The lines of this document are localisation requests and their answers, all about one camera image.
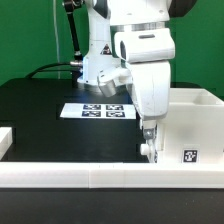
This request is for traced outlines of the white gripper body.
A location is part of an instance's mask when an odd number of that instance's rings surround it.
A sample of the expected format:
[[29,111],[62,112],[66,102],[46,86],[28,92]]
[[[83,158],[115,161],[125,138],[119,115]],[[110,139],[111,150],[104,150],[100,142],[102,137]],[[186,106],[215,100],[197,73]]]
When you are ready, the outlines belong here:
[[169,106],[171,68],[168,61],[126,64],[132,78],[128,87],[142,120],[166,116]]

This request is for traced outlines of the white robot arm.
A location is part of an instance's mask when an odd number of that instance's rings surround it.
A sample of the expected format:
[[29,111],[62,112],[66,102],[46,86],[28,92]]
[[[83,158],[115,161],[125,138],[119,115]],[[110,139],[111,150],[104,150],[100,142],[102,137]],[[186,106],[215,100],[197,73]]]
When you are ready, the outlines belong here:
[[157,121],[168,111],[175,43],[166,23],[197,0],[85,0],[89,51],[78,84],[110,97],[126,87],[153,146]]

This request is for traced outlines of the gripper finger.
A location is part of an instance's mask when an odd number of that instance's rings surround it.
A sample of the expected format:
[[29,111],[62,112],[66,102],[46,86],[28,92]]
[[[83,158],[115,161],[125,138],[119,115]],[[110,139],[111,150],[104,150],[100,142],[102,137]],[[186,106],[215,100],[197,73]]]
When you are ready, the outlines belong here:
[[155,144],[157,136],[157,122],[155,120],[146,120],[143,122],[143,137],[149,146]]

